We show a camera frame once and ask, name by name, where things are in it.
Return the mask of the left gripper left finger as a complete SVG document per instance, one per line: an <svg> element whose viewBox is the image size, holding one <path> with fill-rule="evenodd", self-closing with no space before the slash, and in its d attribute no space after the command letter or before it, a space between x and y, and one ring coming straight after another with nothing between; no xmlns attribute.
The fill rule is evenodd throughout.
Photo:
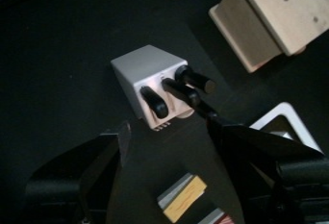
<svg viewBox="0 0 329 224"><path fill-rule="evenodd" d="M25 186L23 224L106 224L131 126L103 132L49 160Z"/></svg>

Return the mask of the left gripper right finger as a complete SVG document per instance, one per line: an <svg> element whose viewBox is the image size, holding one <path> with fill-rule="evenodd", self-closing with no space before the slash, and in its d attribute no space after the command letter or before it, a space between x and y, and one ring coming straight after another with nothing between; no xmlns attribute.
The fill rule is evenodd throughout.
<svg viewBox="0 0 329 224"><path fill-rule="evenodd" d="M207 120L246 224L329 224L329 158L309 146Z"/></svg>

